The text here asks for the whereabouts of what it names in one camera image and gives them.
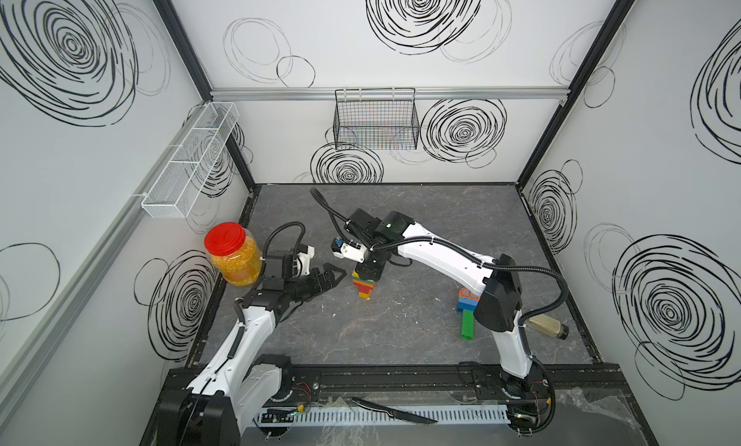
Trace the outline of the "green lego plate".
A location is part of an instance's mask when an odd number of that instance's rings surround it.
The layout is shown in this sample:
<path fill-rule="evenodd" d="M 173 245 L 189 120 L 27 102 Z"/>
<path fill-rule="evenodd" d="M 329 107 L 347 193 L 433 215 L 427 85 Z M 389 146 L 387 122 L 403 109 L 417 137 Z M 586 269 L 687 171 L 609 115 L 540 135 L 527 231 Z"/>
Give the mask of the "green lego plate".
<path fill-rule="evenodd" d="M 376 282 L 372 280 L 361 280 L 359 278 L 353 278 L 352 283 L 358 288 L 374 289 Z"/>

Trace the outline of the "orange round lego piece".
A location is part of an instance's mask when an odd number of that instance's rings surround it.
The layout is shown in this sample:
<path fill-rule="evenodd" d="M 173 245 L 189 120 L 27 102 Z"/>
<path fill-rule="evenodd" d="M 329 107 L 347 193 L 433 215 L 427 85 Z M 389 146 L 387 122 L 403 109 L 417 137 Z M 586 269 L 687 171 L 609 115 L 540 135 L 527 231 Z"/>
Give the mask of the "orange round lego piece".
<path fill-rule="evenodd" d="M 470 290 L 463 288 L 458 293 L 458 299 L 460 301 L 479 301 L 480 297 L 473 294 Z"/>

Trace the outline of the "light blue lego brick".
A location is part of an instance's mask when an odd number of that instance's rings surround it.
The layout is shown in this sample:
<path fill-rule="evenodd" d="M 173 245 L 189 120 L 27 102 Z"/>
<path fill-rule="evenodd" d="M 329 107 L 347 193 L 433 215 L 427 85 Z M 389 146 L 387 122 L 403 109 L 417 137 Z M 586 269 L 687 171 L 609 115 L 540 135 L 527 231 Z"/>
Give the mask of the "light blue lego brick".
<path fill-rule="evenodd" d="M 478 304 L 478 301 L 471 301 L 471 299 L 459 299 L 457 301 L 457 312 L 474 312 Z"/>

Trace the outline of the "green tall lego brick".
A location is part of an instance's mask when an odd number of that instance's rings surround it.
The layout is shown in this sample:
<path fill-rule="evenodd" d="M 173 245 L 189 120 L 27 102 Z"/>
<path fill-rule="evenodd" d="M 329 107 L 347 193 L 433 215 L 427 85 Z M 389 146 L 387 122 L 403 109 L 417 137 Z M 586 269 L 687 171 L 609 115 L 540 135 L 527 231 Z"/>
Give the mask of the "green tall lego brick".
<path fill-rule="evenodd" d="M 470 310 L 461 312 L 460 338 L 465 341 L 472 341 L 475 336 L 475 317 Z"/>

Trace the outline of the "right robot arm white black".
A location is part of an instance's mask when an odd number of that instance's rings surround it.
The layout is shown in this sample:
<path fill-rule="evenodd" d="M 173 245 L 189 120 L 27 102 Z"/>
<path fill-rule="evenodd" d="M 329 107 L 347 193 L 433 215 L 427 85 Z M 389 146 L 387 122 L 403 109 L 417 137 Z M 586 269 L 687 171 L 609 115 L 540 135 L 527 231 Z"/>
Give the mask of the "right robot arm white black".
<path fill-rule="evenodd" d="M 355 241 L 336 240 L 334 255 L 355 263 L 353 282 L 368 295 L 393 256 L 420 263 L 455 280 L 476 303 L 473 316 L 492 333 L 500 357 L 503 391 L 522 399 L 533 387 L 534 357 L 524 331 L 519 270 L 513 258 L 476 253 L 441 238 L 417 222 L 386 221 Z"/>

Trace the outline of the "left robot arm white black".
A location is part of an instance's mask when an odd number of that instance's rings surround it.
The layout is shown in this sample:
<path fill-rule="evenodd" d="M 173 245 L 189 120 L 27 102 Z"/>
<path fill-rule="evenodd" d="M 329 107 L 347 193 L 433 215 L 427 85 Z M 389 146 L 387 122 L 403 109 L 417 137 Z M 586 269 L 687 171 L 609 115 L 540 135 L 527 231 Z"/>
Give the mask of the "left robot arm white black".
<path fill-rule="evenodd" d="M 163 392 L 154 443 L 239 445 L 264 405 L 293 391 L 291 359 L 259 355 L 262 345 L 285 314 L 334 289 L 346 276 L 330 263 L 297 277 L 264 270 L 255 287 L 235 301 L 235 326 L 210 362 L 187 387 Z"/>

